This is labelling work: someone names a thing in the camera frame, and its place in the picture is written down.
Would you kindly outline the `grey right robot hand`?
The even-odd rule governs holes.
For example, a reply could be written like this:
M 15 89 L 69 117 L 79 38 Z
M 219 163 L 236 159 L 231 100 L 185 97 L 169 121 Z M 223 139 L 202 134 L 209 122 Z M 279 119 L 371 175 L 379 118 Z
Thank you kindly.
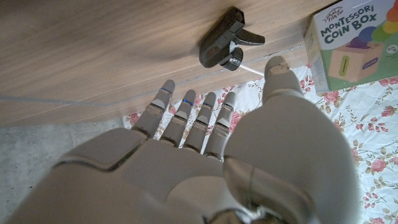
M 165 82 L 132 129 L 107 131 L 63 155 L 9 223 L 355 223 L 351 149 L 305 99 L 281 56 L 264 70 L 263 104 L 229 132 L 227 95 L 211 134 L 208 94 L 189 135 L 188 91 L 160 139 L 175 83 Z

